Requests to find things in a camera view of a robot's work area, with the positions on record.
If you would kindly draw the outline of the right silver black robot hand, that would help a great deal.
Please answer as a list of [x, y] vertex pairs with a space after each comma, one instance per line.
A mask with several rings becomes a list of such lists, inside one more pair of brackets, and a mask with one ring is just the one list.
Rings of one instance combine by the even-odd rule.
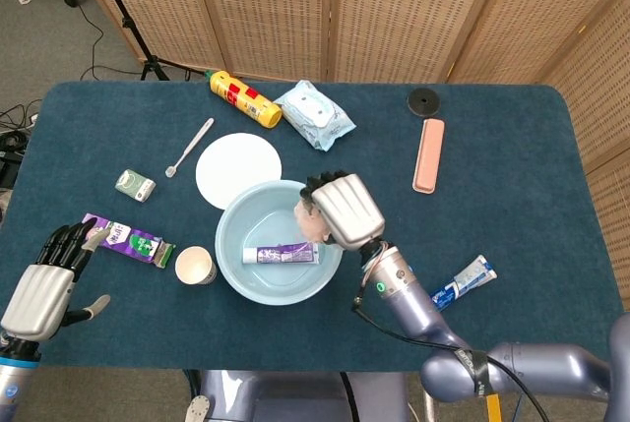
[[342, 170], [308, 177], [299, 200], [315, 205], [330, 229], [325, 244], [358, 251], [380, 240], [385, 218], [360, 177]]

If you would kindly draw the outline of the pink bath pouf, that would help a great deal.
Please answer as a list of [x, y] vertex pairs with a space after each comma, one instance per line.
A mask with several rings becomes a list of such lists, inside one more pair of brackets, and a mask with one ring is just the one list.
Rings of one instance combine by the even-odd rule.
[[329, 239], [329, 226], [315, 205], [300, 199], [293, 212], [301, 233], [309, 242], [325, 243]]

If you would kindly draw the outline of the blue toothpaste tube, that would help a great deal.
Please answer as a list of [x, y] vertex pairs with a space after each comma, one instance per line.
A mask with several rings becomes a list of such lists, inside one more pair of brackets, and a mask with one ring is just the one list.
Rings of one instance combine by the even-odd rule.
[[478, 255], [449, 283], [433, 292], [431, 300], [438, 311], [443, 311], [469, 291], [496, 277], [497, 273], [492, 264], [483, 255]]

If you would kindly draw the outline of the white paper cup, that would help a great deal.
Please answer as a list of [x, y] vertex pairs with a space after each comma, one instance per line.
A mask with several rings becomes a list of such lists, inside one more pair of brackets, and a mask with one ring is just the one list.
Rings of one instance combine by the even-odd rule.
[[187, 285], [210, 284], [217, 276], [217, 266], [211, 254], [201, 246], [182, 250], [175, 261], [177, 278]]

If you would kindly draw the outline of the purple toothpaste tube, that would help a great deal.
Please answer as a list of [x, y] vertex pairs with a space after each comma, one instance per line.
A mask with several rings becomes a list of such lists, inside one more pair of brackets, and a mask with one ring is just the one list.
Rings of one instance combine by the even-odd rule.
[[317, 264], [318, 245], [300, 242], [277, 246], [246, 247], [242, 251], [244, 264]]

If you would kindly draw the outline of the light blue plastic basin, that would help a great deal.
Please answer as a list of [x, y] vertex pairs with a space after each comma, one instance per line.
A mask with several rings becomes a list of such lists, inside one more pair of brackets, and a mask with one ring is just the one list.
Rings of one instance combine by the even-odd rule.
[[337, 245], [317, 244], [316, 263], [258, 263], [247, 249], [290, 247], [307, 241], [294, 217], [302, 183], [278, 180], [240, 194], [221, 215], [215, 241], [223, 277], [242, 296], [265, 305], [304, 301], [332, 279], [342, 260]]

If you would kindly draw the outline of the purple green box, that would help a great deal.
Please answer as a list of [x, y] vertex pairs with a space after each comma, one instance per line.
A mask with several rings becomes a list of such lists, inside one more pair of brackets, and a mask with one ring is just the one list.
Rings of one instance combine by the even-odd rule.
[[94, 220], [94, 227], [88, 232], [87, 240], [107, 229], [98, 246], [136, 261], [165, 269], [175, 246], [162, 237], [133, 228], [129, 225], [87, 213], [83, 223]]

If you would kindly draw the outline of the light blue wet wipes pack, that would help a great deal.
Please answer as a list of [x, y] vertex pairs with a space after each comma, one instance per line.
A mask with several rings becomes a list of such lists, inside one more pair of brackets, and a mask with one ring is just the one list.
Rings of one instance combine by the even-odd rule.
[[275, 100], [288, 123], [318, 151], [356, 128], [346, 112], [310, 81], [300, 80]]

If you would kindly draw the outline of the white round plate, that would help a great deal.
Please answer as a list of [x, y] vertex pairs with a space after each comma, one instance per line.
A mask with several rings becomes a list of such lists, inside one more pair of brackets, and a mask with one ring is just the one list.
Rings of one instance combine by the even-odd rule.
[[197, 188], [211, 206], [225, 210], [241, 193], [282, 178], [277, 150], [260, 136], [233, 133], [213, 141], [196, 165]]

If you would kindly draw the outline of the black round disc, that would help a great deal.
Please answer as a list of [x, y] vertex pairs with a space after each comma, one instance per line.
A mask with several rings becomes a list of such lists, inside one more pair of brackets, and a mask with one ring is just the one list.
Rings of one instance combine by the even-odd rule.
[[409, 110], [414, 115], [421, 118], [428, 118], [438, 113], [441, 101], [434, 90], [429, 88], [417, 88], [409, 93], [407, 104]]

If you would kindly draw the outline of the dark blue table cloth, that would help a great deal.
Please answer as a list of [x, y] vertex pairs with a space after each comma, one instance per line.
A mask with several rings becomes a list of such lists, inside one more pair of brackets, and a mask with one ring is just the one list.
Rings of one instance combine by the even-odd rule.
[[[28, 265], [59, 226], [92, 212], [162, 237], [177, 249], [212, 249], [221, 212], [195, 181], [195, 156], [164, 174], [201, 125], [211, 142], [231, 133], [266, 139], [295, 181], [324, 171], [360, 176], [394, 242], [427, 291], [478, 255], [497, 278], [444, 313], [477, 349], [506, 341], [573, 343], [605, 358], [622, 310], [567, 106], [547, 86], [437, 88], [445, 140], [437, 187], [413, 190], [421, 119], [407, 85], [325, 84], [356, 128], [329, 151], [286, 122], [265, 129], [204, 83], [72, 82], [41, 104], [0, 225], [0, 317]], [[120, 193], [125, 169], [156, 182], [143, 202]], [[364, 323], [351, 310], [360, 258], [347, 253], [315, 296], [266, 306], [224, 278], [182, 284], [109, 250], [96, 251], [73, 308], [107, 294], [103, 313], [60, 331], [41, 349], [48, 365], [233, 370], [413, 371], [424, 348], [387, 336], [397, 322], [374, 289]]]

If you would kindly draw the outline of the yellow plastic bottle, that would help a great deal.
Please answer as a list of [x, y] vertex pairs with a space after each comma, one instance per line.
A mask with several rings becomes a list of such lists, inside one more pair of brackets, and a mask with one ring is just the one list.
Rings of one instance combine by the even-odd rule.
[[261, 126], [272, 129], [283, 117], [281, 108], [255, 89], [234, 78], [227, 71], [207, 71], [211, 91], [230, 105], [255, 120]]

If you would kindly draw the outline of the white toothbrush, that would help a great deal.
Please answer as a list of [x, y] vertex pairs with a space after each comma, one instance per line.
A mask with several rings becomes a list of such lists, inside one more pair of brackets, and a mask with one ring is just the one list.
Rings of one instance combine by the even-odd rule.
[[215, 123], [214, 118], [209, 118], [199, 129], [199, 131], [195, 134], [192, 140], [189, 142], [188, 146], [183, 151], [182, 155], [178, 158], [178, 160], [173, 164], [169, 165], [164, 174], [167, 178], [172, 178], [176, 172], [177, 168], [184, 161], [184, 159], [188, 156], [188, 154], [199, 144], [202, 138], [206, 135], [206, 133], [212, 128]]

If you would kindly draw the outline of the grey robot torso base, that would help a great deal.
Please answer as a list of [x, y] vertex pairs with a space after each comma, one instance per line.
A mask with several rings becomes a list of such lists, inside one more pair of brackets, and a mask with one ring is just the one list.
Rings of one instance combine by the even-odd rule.
[[403, 373], [204, 370], [185, 422], [420, 422]]

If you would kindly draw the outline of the black tripod stand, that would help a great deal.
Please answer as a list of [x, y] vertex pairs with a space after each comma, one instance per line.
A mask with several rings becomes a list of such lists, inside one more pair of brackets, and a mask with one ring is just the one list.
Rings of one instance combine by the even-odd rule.
[[205, 75], [205, 72], [199, 69], [195, 69], [189, 66], [185, 66], [179, 63], [166, 60], [166, 59], [162, 59], [154, 55], [152, 51], [149, 49], [149, 47], [147, 46], [146, 42], [144, 41], [140, 31], [137, 28], [137, 25], [134, 19], [132, 18], [126, 6], [124, 5], [124, 2], [122, 0], [114, 0], [114, 2], [119, 12], [121, 13], [122, 27], [124, 29], [129, 30], [132, 33], [142, 53], [145, 55], [145, 61], [143, 63], [143, 71], [140, 75], [141, 81], [144, 81], [147, 78], [147, 75], [149, 73], [154, 73], [159, 81], [169, 81], [170, 77], [163, 70], [162, 64], [184, 71], [186, 73], [186, 80], [190, 78], [191, 74], [197, 74], [201, 76]]

